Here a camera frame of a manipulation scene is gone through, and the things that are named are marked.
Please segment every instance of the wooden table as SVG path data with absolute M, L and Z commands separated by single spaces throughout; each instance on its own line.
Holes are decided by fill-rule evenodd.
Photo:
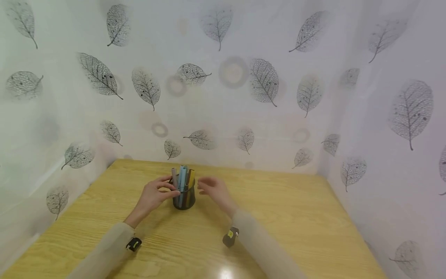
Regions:
M 3 278 L 65 278 L 116 222 L 142 187 L 178 165 L 117 160 L 5 272 Z M 385 278 L 327 181 L 315 175 L 190 166 L 223 178 L 309 278 Z M 186 211 L 165 202 L 140 229 L 142 247 L 109 278 L 265 278 L 240 243 L 222 243 L 230 221 L 207 196 Z

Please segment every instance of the beige sleeve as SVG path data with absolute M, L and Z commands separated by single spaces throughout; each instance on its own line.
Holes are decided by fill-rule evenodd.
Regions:
M 251 214 L 238 210 L 232 218 L 232 225 L 239 229 L 238 241 L 255 259 L 268 278 L 306 278 L 293 259 Z
M 105 278 L 126 254 L 132 253 L 126 250 L 126 245 L 134 235 L 135 231 L 129 225 L 125 223 L 114 225 L 67 278 Z

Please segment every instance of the leaf print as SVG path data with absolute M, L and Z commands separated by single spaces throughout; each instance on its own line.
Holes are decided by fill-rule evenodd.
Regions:
M 121 140 L 121 134 L 119 133 L 118 127 L 116 127 L 115 124 L 104 120 L 101 122 L 101 129 L 105 139 L 107 139 L 109 142 L 117 143 L 122 146 L 122 144 L 119 143 Z
M 294 169 L 295 167 L 301 167 L 313 160 L 313 152 L 309 150 L 308 148 L 301 148 L 296 153 L 296 157 L 294 157 Z
M 200 25 L 206 36 L 214 41 L 219 42 L 219 51 L 222 47 L 222 40 L 226 35 L 232 22 L 232 7 L 223 5 L 211 9 L 201 18 Z
M 183 138 L 190 139 L 190 142 L 200 149 L 211 150 L 217 148 L 214 138 L 206 130 L 195 131 L 189 137 Z
M 308 52 L 316 49 L 327 26 L 329 15 L 327 11 L 320 11 L 307 18 L 297 35 L 296 47 L 289 52 L 293 50 Z
M 434 109 L 432 89 L 420 80 L 406 82 L 392 102 L 388 124 L 390 129 L 409 141 L 421 134 L 430 120 Z
M 368 50 L 374 53 L 371 63 L 376 55 L 393 44 L 406 30 L 406 20 L 383 20 L 375 25 L 368 40 Z
M 6 80 L 6 92 L 14 100 L 33 99 L 42 93 L 42 79 L 32 72 L 16 72 Z
M 202 68 L 194 64 L 184 64 L 177 70 L 177 76 L 187 85 L 202 85 L 211 74 L 206 75 Z
M 389 258 L 389 260 L 395 262 L 408 277 L 421 279 L 421 257 L 421 250 L 418 243 L 407 240 L 398 246 L 395 251 L 395 258 Z
M 319 104 L 323 93 L 323 84 L 317 75 L 308 74 L 302 78 L 297 88 L 297 104 L 306 112 L 305 117 Z
M 167 160 L 169 160 L 170 158 L 178 157 L 181 154 L 181 147 L 174 141 L 166 140 L 164 142 L 164 151 L 169 157 Z
M 249 155 L 249 149 L 254 143 L 254 132 L 250 128 L 241 128 L 237 136 L 237 146 Z
M 272 103 L 279 90 L 279 76 L 270 62 L 263 59 L 251 61 L 251 96 L 262 103 Z
M 116 95 L 123 100 L 118 95 L 118 86 L 116 85 L 114 75 L 104 63 L 85 53 L 78 53 L 78 57 L 85 75 L 99 94 Z
M 24 0 L 3 0 L 3 6 L 9 21 L 20 34 L 34 40 L 34 14 L 31 6 Z
M 321 142 L 324 144 L 324 150 L 330 153 L 333 157 L 336 154 L 336 150 L 338 150 L 340 138 L 340 135 L 333 133 L 331 135 L 328 135 L 325 140 Z
M 358 182 L 365 174 L 367 170 L 367 164 L 361 157 L 348 157 L 342 163 L 341 180 L 345 185 L 345 191 L 347 192 L 347 186 Z
M 158 80 L 153 77 L 150 72 L 139 67 L 133 69 L 132 81 L 138 96 L 151 104 L 153 106 L 153 111 L 155 111 L 155 104 L 159 101 L 161 95 Z
M 94 158 L 94 151 L 84 149 L 79 144 L 72 143 L 65 151 L 65 164 L 62 166 L 61 170 L 67 165 L 74 169 L 79 169 L 89 164 Z
M 56 220 L 60 212 L 68 204 L 68 198 L 69 193 L 65 186 L 54 187 L 48 190 L 46 194 L 46 206 L 51 213 L 56 214 Z

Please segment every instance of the hand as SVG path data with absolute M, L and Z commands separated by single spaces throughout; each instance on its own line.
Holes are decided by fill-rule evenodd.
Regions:
M 225 182 L 221 179 L 216 177 L 201 177 L 198 179 L 198 189 L 202 190 L 200 191 L 200 195 L 208 195 L 211 197 L 230 218 L 239 209 L 239 206 L 229 194 Z
M 142 190 L 138 203 L 130 215 L 125 219 L 124 223 L 132 228 L 136 228 L 136 226 L 138 226 L 139 223 L 141 223 L 141 221 L 153 210 L 157 209 L 163 201 L 179 196 L 180 191 L 177 191 L 172 184 L 167 183 L 171 178 L 171 175 L 162 176 L 147 183 Z M 163 187 L 168 188 L 171 191 L 160 191 L 159 188 Z

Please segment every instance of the right hand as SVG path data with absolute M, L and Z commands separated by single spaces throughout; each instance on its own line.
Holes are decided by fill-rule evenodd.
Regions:
M 211 197 L 230 218 L 239 209 L 239 206 L 229 194 L 225 182 L 221 179 L 216 177 L 201 177 L 198 179 L 198 189 L 201 190 L 200 195 L 208 195 Z

